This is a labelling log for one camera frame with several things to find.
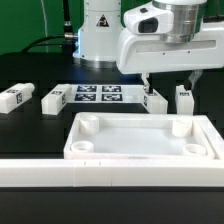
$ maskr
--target green background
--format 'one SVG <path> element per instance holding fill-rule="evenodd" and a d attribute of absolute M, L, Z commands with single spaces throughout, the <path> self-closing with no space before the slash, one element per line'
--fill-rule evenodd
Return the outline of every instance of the green background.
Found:
<path fill-rule="evenodd" d="M 147 2 L 147 0 L 122 0 L 122 14 Z M 224 1 L 220 2 L 221 12 L 224 12 Z M 44 3 L 49 35 L 62 34 L 62 0 L 44 0 Z M 208 0 L 206 15 L 216 15 L 215 3 L 216 0 Z M 77 31 L 83 22 L 83 0 L 70 0 L 70 12 L 74 31 Z M 41 0 L 0 0 L 0 15 L 0 54 L 21 51 L 31 42 L 45 36 Z"/>

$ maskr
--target cable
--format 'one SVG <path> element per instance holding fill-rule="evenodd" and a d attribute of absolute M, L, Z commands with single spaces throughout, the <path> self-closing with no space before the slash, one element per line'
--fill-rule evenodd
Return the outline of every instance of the cable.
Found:
<path fill-rule="evenodd" d="M 63 0 L 63 10 L 64 10 L 63 11 L 64 12 L 64 32 L 73 33 L 68 0 Z"/>
<path fill-rule="evenodd" d="M 220 0 L 216 0 L 216 15 L 208 16 L 203 19 L 204 23 L 217 23 L 224 21 L 224 15 L 221 15 Z"/>
<path fill-rule="evenodd" d="M 34 41 L 33 43 L 31 43 L 30 45 L 28 45 L 27 47 L 25 47 L 21 52 L 27 53 L 27 51 L 31 47 L 33 47 L 33 46 L 35 46 L 35 45 L 37 45 L 37 44 L 39 44 L 41 42 L 44 42 L 44 41 L 47 41 L 47 40 L 59 39 L 59 38 L 64 38 L 64 35 L 60 34 L 60 35 L 48 36 L 48 37 L 44 37 L 44 38 L 38 39 L 38 40 Z"/>
<path fill-rule="evenodd" d="M 30 46 L 29 48 L 27 47 L 27 49 L 26 49 L 26 52 L 28 52 L 31 48 L 33 48 L 33 47 L 43 47 L 43 46 L 63 46 L 63 45 L 65 45 L 64 43 L 61 43 L 61 44 L 36 44 L 36 45 L 32 45 L 32 46 Z"/>
<path fill-rule="evenodd" d="M 44 30 L 45 30 L 45 36 L 48 36 L 48 21 L 47 21 L 47 14 L 46 14 L 46 9 L 45 9 L 45 4 L 44 0 L 41 0 L 41 6 L 42 6 L 42 11 L 43 11 L 43 16 L 44 16 Z"/>

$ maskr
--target warning label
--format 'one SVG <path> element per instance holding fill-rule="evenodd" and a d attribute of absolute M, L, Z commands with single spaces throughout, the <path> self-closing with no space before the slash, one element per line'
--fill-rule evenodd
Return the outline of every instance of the warning label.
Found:
<path fill-rule="evenodd" d="M 107 19 L 104 15 L 101 16 L 99 22 L 97 23 L 96 26 L 99 26 L 99 27 L 109 27 L 109 24 L 107 22 Z"/>

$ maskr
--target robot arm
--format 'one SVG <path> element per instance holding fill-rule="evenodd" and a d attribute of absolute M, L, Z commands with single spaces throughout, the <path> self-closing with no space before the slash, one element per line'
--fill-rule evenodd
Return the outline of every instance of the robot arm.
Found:
<path fill-rule="evenodd" d="M 203 23 L 207 0 L 153 0 L 125 14 L 117 66 L 123 74 L 224 66 L 224 23 Z"/>

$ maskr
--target black tabletop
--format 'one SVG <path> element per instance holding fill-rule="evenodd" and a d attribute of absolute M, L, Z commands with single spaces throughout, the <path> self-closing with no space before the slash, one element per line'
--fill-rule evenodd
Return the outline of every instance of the black tabletop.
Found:
<path fill-rule="evenodd" d="M 78 112 L 146 113 L 141 104 L 67 104 L 58 116 L 41 113 L 41 99 L 57 84 L 143 84 L 140 75 L 122 75 L 114 69 L 93 69 L 72 63 L 71 56 L 12 53 L 0 57 L 0 91 L 32 82 L 31 100 L 9 114 L 0 114 L 0 158 L 63 158 L 63 148 Z M 189 72 L 151 75 L 153 87 L 176 113 L 175 88 Z M 193 92 L 195 114 L 207 115 L 224 137 L 224 72 L 205 71 Z"/>
<path fill-rule="evenodd" d="M 153 87 L 176 113 L 175 88 L 189 72 L 152 74 Z M 139 75 L 72 64 L 61 54 L 0 56 L 0 91 L 32 82 L 31 100 L 0 115 L 0 158 L 63 158 L 78 112 L 146 113 L 140 104 L 68 104 L 58 116 L 41 113 L 57 84 L 142 84 Z M 224 72 L 205 71 L 193 91 L 195 114 L 207 115 L 224 137 Z M 223 188 L 0 188 L 0 223 L 223 223 Z"/>

